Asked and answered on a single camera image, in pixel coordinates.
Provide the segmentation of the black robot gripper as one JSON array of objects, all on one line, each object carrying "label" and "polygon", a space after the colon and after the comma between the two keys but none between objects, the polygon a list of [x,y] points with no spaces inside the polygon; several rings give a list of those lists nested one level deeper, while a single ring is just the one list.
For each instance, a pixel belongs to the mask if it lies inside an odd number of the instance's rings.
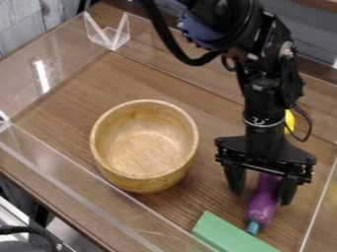
[{"label": "black robot gripper", "polygon": [[281,177],[281,205],[292,203],[299,184],[312,182],[317,158],[293,145],[285,134],[285,119],[260,123],[245,119],[242,136],[217,137],[216,160],[221,163],[230,191],[240,195],[246,182],[246,170],[252,169]]}]

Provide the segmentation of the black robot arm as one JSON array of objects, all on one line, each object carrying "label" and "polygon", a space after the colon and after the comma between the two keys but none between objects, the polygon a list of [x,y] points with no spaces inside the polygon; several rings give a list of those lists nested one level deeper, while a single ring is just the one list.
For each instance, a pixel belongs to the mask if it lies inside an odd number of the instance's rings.
[{"label": "black robot arm", "polygon": [[224,67],[236,73],[245,99],[242,136],[218,137],[216,160],[224,167],[230,190],[244,189],[249,169],[281,178],[277,199],[288,205],[300,185],[312,181],[317,158],[287,139],[292,132],[287,111],[304,113],[297,100],[304,80],[296,64],[292,32],[258,0],[174,0],[184,12],[180,27],[189,42],[208,53],[192,58],[169,30],[154,0],[141,4],[173,55],[190,66],[214,58],[232,60]]}]

